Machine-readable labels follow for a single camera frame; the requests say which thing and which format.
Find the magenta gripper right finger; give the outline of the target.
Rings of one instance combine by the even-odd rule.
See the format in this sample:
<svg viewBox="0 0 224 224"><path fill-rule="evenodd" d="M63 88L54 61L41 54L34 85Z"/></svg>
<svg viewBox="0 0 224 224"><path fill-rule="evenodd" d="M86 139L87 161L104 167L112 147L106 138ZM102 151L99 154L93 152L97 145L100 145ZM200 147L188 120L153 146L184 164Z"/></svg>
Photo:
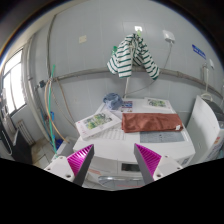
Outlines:
<svg viewBox="0 0 224 224"><path fill-rule="evenodd" d="M150 184L182 169L182 166L169 155L161 156L139 144L134 145L134 155L145 184Z"/></svg>

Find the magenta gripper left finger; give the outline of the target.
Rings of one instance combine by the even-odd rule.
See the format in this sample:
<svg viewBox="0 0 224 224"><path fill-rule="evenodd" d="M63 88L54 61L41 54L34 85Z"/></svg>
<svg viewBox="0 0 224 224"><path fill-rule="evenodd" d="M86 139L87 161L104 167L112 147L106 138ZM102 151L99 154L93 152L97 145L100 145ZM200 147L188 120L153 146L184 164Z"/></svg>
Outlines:
<svg viewBox="0 0 224 224"><path fill-rule="evenodd" d="M69 156L58 156L45 171L82 186L94 156L94 145L88 145Z"/></svg>

